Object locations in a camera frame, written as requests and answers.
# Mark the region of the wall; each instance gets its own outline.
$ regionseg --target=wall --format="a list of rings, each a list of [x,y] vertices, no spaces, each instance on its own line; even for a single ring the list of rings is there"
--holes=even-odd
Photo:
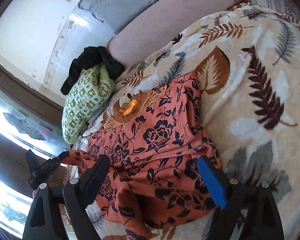
[[[42,84],[55,42],[78,2],[13,0],[0,18],[0,64],[60,105],[64,98]]]

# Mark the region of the green checkered pillow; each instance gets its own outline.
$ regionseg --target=green checkered pillow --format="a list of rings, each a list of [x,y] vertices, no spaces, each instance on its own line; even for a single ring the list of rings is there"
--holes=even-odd
[[[82,70],[79,80],[67,95],[63,108],[62,133],[67,143],[73,144],[77,140],[86,121],[98,112],[114,87],[115,82],[109,78],[103,64]]]

